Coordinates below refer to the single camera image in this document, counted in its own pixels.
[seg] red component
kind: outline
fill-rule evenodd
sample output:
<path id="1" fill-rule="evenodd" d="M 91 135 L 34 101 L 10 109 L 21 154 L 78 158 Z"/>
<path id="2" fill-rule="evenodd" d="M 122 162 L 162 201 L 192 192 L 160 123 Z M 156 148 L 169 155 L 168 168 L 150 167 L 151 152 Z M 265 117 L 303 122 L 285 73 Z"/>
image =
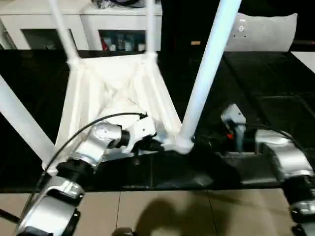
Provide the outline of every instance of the red component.
<path id="1" fill-rule="evenodd" d="M 108 46 L 107 44 L 105 43 L 105 41 L 101 38 L 100 39 L 101 43 L 102 43 L 102 49 L 103 51 L 107 51 L 108 50 Z"/>
<path id="2" fill-rule="evenodd" d="M 228 137 L 229 139 L 234 139 L 234 134 L 227 134 L 227 137 Z"/>

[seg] dark background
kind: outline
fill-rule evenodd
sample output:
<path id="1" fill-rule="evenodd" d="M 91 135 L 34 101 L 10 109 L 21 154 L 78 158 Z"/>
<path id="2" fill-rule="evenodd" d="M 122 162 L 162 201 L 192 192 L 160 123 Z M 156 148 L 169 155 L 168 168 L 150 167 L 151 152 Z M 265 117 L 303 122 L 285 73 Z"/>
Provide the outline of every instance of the dark background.
<path id="1" fill-rule="evenodd" d="M 219 0 L 162 0 L 162 51 L 194 54 L 204 51 Z M 298 13 L 291 51 L 315 51 L 313 0 L 243 0 L 240 13 L 250 16 L 287 16 Z M 190 42 L 200 40 L 200 46 Z"/>

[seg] white chair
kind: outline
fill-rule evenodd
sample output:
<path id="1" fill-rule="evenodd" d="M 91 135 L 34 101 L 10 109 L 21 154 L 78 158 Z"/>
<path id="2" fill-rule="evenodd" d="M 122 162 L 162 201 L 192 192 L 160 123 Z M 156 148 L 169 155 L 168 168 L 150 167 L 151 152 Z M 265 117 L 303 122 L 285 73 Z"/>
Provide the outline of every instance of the white chair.
<path id="1" fill-rule="evenodd" d="M 293 42 L 296 24 L 297 13 L 284 17 L 238 13 L 225 51 L 286 52 Z"/>

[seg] white cabinet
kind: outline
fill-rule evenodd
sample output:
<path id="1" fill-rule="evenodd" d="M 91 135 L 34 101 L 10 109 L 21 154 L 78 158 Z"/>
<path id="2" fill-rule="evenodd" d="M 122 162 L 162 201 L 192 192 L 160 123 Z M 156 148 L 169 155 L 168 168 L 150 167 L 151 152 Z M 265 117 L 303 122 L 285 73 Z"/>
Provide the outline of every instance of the white cabinet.
<path id="1" fill-rule="evenodd" d="M 86 0 L 59 0 L 65 25 L 78 50 L 89 49 L 79 15 L 86 4 Z M 0 18 L 17 49 L 61 47 L 46 0 L 15 0 L 1 9 Z"/>
<path id="2" fill-rule="evenodd" d="M 97 9 L 91 0 L 58 0 L 78 50 L 144 51 L 146 8 Z M 14 0 L 0 19 L 17 49 L 60 49 L 47 0 Z M 161 48 L 162 7 L 156 4 L 156 51 Z"/>
<path id="3" fill-rule="evenodd" d="M 90 4 L 81 19 L 91 50 L 143 51 L 146 8 L 112 7 L 97 9 Z M 156 51 L 161 49 L 162 7 L 156 4 Z"/>

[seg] wire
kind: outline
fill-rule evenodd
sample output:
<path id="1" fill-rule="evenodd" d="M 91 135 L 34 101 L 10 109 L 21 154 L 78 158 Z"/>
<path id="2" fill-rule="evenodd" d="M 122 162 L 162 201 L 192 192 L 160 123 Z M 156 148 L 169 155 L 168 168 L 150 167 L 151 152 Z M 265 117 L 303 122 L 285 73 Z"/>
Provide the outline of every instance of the wire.
<path id="1" fill-rule="evenodd" d="M 62 146 L 61 148 L 55 153 L 55 155 L 53 155 L 53 157 L 51 158 L 51 160 L 49 161 L 48 165 L 46 166 L 45 170 L 42 172 L 34 190 L 32 191 L 32 193 L 30 194 L 25 206 L 24 206 L 24 209 L 23 209 L 23 213 L 22 213 L 22 216 L 24 215 L 24 213 L 26 212 L 26 210 L 28 209 L 31 201 L 33 200 L 34 198 L 34 195 L 36 194 L 36 191 L 37 189 L 39 189 L 39 187 L 41 186 L 44 178 L 46 177 L 47 175 L 47 171 L 48 169 L 51 167 L 51 165 L 53 164 L 53 162 L 56 160 L 56 158 L 59 156 L 59 154 L 64 150 L 64 148 L 72 141 L 74 140 L 74 138 L 76 138 L 80 133 L 82 133 L 85 129 L 89 128 L 90 126 L 102 121 L 102 120 L 105 120 L 105 119 L 108 119 L 108 118 L 112 118 L 112 117 L 118 117 L 118 116 L 127 116 L 127 115 L 133 115 L 133 116 L 140 116 L 140 118 L 143 118 L 143 117 L 146 117 L 145 114 L 142 114 L 142 113 L 134 113 L 134 112 L 125 112 L 125 113 L 117 113 L 117 114 L 113 114 L 113 115 L 108 115 L 108 116 L 105 116 L 105 117 L 101 117 L 101 118 L 98 118 L 94 121 L 92 121 L 91 123 L 88 123 L 87 125 L 83 126 L 81 129 L 79 129 L 77 132 L 75 132 Z"/>
<path id="2" fill-rule="evenodd" d="M 0 209 L 0 217 L 7 220 L 7 221 L 10 221 L 14 224 L 17 224 L 20 220 L 19 217 L 15 216 L 15 215 L 13 215 L 13 214 L 5 211 L 5 210 L 2 210 L 2 209 Z"/>

